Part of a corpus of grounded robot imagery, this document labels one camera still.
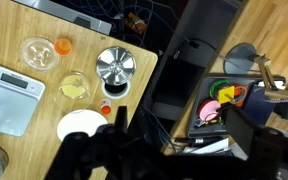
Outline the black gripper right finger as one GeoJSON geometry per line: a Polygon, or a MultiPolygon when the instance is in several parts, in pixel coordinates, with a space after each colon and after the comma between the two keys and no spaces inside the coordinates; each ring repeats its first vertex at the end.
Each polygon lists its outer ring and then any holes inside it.
{"type": "Polygon", "coordinates": [[[281,131],[259,126],[239,108],[225,112],[225,128],[248,156],[251,179],[277,180],[278,172],[288,172],[288,137],[281,131]]]}

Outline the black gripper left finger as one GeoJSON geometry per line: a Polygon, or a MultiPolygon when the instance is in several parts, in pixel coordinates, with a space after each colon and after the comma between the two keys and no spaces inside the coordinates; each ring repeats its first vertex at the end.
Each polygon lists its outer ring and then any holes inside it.
{"type": "Polygon", "coordinates": [[[127,132],[127,107],[119,106],[115,122],[101,125],[89,137],[85,132],[73,132],[62,141],[45,180],[88,180],[92,170],[104,167],[115,178],[121,178],[123,168],[120,150],[127,132]]]}

